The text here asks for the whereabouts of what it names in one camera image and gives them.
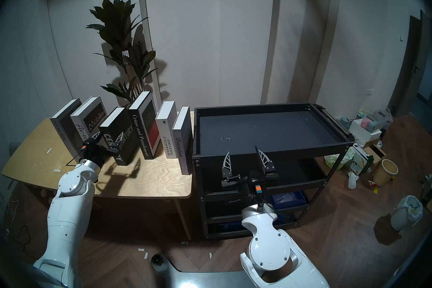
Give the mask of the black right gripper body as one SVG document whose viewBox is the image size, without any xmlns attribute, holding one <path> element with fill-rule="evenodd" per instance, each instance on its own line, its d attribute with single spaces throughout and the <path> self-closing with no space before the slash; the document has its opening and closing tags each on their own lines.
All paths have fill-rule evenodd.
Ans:
<svg viewBox="0 0 432 288">
<path fill-rule="evenodd" d="M 264 198 L 266 182 L 270 180 L 278 180 L 278 177 L 264 177 L 258 171 L 251 171 L 247 177 L 241 175 L 232 176 L 229 181 L 221 181 L 222 187 L 237 186 L 239 192 L 239 200 L 242 204 L 249 206 L 255 205 L 264 206 L 267 204 Z"/>
</svg>

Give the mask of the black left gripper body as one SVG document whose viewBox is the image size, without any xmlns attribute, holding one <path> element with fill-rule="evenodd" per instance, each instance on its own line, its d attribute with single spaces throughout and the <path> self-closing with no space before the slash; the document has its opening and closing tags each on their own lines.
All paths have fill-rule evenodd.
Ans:
<svg viewBox="0 0 432 288">
<path fill-rule="evenodd" d="M 97 166 L 104 166 L 109 157 L 115 156 L 115 150 L 105 148 L 101 145 L 92 147 L 91 142 L 84 142 L 81 151 L 83 154 L 81 160 L 85 159 L 91 161 Z"/>
</svg>

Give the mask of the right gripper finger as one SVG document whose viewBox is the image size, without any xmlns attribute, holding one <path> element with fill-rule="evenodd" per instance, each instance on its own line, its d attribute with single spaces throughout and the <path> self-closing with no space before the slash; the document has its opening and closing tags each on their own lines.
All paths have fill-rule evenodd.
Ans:
<svg viewBox="0 0 432 288">
<path fill-rule="evenodd" d="M 276 171 L 273 161 L 264 152 L 259 150 L 257 146 L 255 146 L 255 150 L 261 161 L 264 177 L 278 177 L 279 175 Z"/>
<path fill-rule="evenodd" d="M 231 168 L 231 159 L 230 153 L 228 152 L 222 163 L 222 180 L 229 181 L 232 178 L 232 168 Z"/>
</svg>

